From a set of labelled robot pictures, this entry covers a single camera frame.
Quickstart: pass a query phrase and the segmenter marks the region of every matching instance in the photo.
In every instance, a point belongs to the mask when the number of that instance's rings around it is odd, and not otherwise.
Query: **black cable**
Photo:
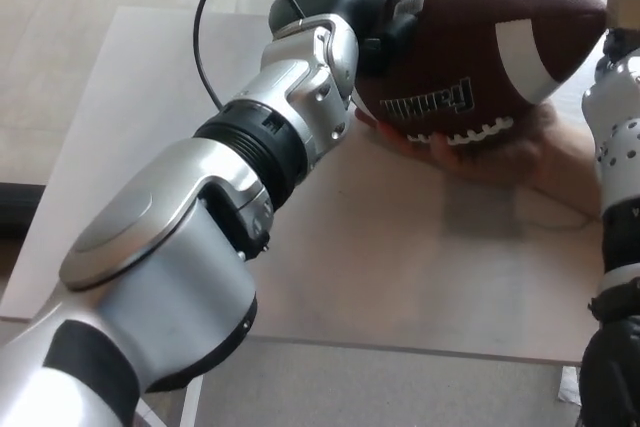
[[[302,12],[302,9],[296,2],[296,0],[288,0],[291,8],[298,15],[300,19],[304,19],[305,15]],[[207,0],[200,0],[198,3],[198,8],[196,9],[196,17],[193,21],[193,55],[196,59],[196,67],[198,68],[198,74],[200,74],[200,80],[204,84],[204,88],[207,89],[207,93],[213,100],[213,103],[216,105],[218,110],[222,110],[223,105],[220,102],[220,99],[216,95],[213,87],[209,83],[209,79],[207,78],[207,74],[204,72],[204,68],[202,67],[202,58],[200,57],[200,22],[202,20],[202,14],[204,12],[204,6],[207,3]]]

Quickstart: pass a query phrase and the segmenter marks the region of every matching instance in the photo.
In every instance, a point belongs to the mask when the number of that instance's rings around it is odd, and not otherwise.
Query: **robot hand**
[[[640,425],[640,12],[609,0],[612,29],[583,112],[602,184],[605,275],[590,309],[601,328],[580,373],[587,427]]]
[[[34,323],[0,352],[0,426],[130,425],[139,396],[231,354],[257,309],[245,261],[347,132],[353,30],[279,30],[260,74],[139,172],[78,237]]]

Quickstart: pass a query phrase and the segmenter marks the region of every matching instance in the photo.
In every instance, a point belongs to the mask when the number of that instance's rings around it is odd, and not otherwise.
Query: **white stripe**
[[[447,143],[449,145],[466,145],[471,142],[480,142],[487,137],[499,134],[503,130],[507,130],[513,127],[513,119],[511,117],[498,117],[493,125],[483,124],[480,132],[474,132],[473,130],[467,130],[464,135],[455,134],[453,137],[447,137]],[[421,142],[428,144],[431,141],[431,136],[425,135],[407,135],[409,142]]]
[[[622,267],[617,267],[604,274],[604,277],[600,282],[598,293],[602,293],[612,287],[631,282],[633,279],[639,276],[640,264],[628,264]]]
[[[364,105],[364,102],[362,101],[360,94],[358,94],[358,91],[355,89],[353,91],[353,95],[351,96],[351,101],[355,104],[356,107],[358,107],[362,111],[363,114],[367,114],[373,120],[376,120],[376,118],[371,114],[371,112],[369,112],[369,109],[367,109],[367,106]]]
[[[530,19],[496,24],[496,38],[505,72],[523,99],[537,105],[560,87],[540,59]]]
[[[145,415],[147,415],[149,413],[149,411],[151,410],[151,407],[149,407],[149,405],[142,399],[140,399],[138,401],[138,405],[136,406],[136,413],[144,418]]]
[[[182,417],[180,419],[180,427],[193,427],[196,425],[196,414],[198,413],[201,391],[202,376],[193,379],[187,387],[187,393],[184,397],[184,407],[182,408]]]
[[[147,415],[145,415],[143,419],[149,427],[167,427],[167,424],[165,424],[153,410],[147,412]]]

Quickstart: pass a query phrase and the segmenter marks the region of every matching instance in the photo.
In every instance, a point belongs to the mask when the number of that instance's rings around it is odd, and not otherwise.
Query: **finger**
[[[535,149],[531,143],[517,139],[482,150],[471,160],[462,161],[466,177],[495,185],[521,182],[531,170]]]
[[[398,133],[393,127],[382,122],[378,122],[377,130],[387,142],[392,144],[403,154],[420,160],[425,160],[427,162],[433,161],[426,144],[423,144],[421,142],[410,142],[406,137]]]
[[[439,133],[431,134],[431,155],[433,159],[447,170],[458,171],[462,165],[462,159],[449,145],[447,136]]]

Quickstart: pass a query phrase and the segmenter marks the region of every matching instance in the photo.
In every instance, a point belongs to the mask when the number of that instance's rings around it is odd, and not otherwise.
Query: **floor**
[[[0,0],[0,182],[46,183],[118,6],[197,1]],[[266,13],[271,1],[209,8]],[[18,249],[0,245],[0,295]],[[0,324],[0,344],[20,329]],[[549,366],[248,342],[204,378],[195,425],[570,426],[577,408],[555,401],[559,375]],[[185,396],[145,401],[177,427],[189,423]]]

